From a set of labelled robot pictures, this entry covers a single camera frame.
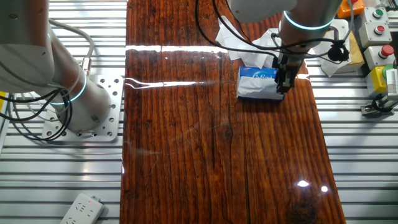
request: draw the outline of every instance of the blue tissue box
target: blue tissue box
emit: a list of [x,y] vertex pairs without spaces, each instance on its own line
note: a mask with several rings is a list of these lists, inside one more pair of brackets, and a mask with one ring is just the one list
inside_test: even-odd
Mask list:
[[276,73],[277,70],[274,68],[241,66],[238,72],[238,98],[282,101],[284,95],[276,92]]

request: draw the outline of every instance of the wood grain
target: wood grain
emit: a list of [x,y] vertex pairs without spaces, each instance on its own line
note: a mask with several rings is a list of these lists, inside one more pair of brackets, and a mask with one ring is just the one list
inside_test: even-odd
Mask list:
[[[194,1],[127,5],[121,223],[345,223],[310,82],[282,103],[238,100],[227,53],[153,48],[208,45]],[[214,39],[211,2],[200,12]],[[256,39],[278,21],[243,29]]]

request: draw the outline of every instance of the white power strip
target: white power strip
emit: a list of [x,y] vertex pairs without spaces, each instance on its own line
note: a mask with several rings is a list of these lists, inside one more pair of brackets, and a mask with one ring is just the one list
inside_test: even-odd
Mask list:
[[61,224],[94,224],[103,209],[103,204],[85,194],[80,194],[69,208]]

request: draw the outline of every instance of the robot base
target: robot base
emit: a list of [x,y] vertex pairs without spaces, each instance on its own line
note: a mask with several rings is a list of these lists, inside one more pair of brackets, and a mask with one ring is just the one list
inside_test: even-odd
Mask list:
[[[95,129],[86,132],[75,133],[67,129],[58,139],[52,141],[57,144],[78,144],[94,142],[113,142],[118,137],[119,117],[123,95],[124,79],[120,76],[92,75],[90,79],[101,85],[111,97],[111,109],[108,117]],[[51,111],[47,111],[46,118],[53,119],[57,116]],[[43,138],[56,133],[62,126],[59,121],[46,121],[43,128]]]

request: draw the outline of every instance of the robotic arm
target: robotic arm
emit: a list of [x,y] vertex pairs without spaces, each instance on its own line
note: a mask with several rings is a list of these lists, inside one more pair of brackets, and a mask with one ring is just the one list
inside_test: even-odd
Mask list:
[[[232,13],[242,22],[259,22],[282,12],[279,36],[282,45],[323,38],[342,0],[228,0]],[[287,93],[303,63],[304,55],[319,42],[282,50],[275,81],[277,92]]]
[[[62,86],[73,103],[68,129],[88,131],[105,120],[111,99],[83,69],[50,27],[49,0],[0,1],[0,91],[44,96]],[[51,104],[63,121],[62,97]]]

